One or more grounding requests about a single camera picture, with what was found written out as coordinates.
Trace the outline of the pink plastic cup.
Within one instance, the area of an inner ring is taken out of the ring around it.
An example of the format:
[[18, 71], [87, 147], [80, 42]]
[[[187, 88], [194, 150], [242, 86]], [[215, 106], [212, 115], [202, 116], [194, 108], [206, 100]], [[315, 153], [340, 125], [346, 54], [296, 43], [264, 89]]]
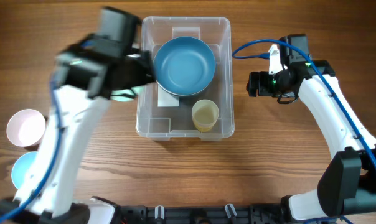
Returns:
[[18, 147], [38, 145], [45, 133], [46, 120], [42, 113], [24, 109], [14, 114], [8, 121], [6, 134], [8, 140]]

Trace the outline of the light blue plastic cup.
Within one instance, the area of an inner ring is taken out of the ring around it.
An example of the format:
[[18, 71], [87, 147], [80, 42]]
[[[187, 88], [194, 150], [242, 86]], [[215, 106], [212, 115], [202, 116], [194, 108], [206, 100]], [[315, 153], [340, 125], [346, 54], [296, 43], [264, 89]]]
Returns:
[[16, 189], [20, 189], [24, 182], [24, 177], [29, 170], [30, 166], [33, 164], [37, 152], [27, 152], [23, 154], [14, 163], [11, 171], [11, 180]]

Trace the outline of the dark blue bowl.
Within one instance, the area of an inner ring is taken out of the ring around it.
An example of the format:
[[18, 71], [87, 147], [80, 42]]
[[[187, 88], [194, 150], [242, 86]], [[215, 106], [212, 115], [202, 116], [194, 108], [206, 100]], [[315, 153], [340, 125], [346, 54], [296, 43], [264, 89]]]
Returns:
[[157, 84], [176, 96], [192, 96], [205, 90], [216, 71], [212, 49], [194, 37], [177, 37], [166, 42], [154, 57]]

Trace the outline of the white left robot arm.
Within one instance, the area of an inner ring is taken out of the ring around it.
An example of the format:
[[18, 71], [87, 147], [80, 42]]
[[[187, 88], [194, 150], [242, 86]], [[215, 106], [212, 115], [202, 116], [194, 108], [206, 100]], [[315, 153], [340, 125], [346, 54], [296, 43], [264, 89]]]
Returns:
[[58, 54], [50, 81], [47, 128], [35, 161], [15, 196], [0, 201], [0, 223], [111, 223], [116, 204], [76, 201], [78, 169], [115, 90], [153, 82], [151, 54], [132, 47], [73, 44]]

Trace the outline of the clear plastic storage container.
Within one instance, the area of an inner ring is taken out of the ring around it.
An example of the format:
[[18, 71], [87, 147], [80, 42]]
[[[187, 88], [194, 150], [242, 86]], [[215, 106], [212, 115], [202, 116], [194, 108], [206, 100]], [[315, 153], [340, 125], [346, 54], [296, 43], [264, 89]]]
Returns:
[[[141, 46], [156, 55], [167, 41], [183, 36], [200, 39], [212, 49], [217, 64], [214, 79], [198, 95], [179, 97], [178, 107], [158, 107], [160, 86], [157, 83], [146, 85], [138, 98], [136, 132], [156, 141], [228, 138], [235, 130], [230, 21], [225, 17], [149, 16], [143, 20]], [[206, 133], [198, 131], [192, 121], [192, 107], [199, 100], [211, 100], [219, 108], [217, 122]]]

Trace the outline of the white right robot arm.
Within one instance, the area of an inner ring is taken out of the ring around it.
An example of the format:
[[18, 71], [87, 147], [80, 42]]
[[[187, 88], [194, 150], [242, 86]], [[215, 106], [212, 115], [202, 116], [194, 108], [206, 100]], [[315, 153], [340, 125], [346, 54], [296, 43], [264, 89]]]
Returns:
[[316, 189], [287, 195], [279, 204], [259, 205], [276, 223], [309, 223], [376, 212], [376, 138], [345, 100], [325, 60], [288, 62], [275, 71], [251, 72], [250, 96], [301, 100], [312, 113], [331, 155]]

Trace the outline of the mint green plastic cup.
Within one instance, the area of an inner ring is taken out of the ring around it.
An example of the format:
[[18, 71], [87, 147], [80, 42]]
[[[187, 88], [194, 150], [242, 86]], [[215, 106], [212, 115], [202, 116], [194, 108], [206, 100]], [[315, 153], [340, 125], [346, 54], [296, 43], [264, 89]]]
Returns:
[[143, 86], [136, 86], [129, 89], [124, 90], [115, 90], [112, 91], [111, 99], [119, 102], [129, 102], [133, 101], [140, 93], [144, 90]]

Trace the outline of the yellow plastic cup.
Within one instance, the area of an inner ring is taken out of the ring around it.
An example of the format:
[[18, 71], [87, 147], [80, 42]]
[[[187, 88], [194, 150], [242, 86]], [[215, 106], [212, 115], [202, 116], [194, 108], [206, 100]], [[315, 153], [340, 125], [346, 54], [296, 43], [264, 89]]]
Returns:
[[198, 131], [202, 132], [202, 133], [206, 133], [206, 132], [209, 132], [212, 130], [213, 126], [201, 126], [201, 125], [196, 125], [195, 124], [195, 127]]

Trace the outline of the cream plastic cup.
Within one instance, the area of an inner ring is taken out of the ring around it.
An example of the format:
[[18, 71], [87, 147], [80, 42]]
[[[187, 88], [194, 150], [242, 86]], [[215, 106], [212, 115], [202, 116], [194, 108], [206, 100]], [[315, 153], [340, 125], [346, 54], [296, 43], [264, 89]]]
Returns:
[[211, 100], [199, 100], [192, 107], [194, 125], [214, 126], [219, 117], [219, 108]]

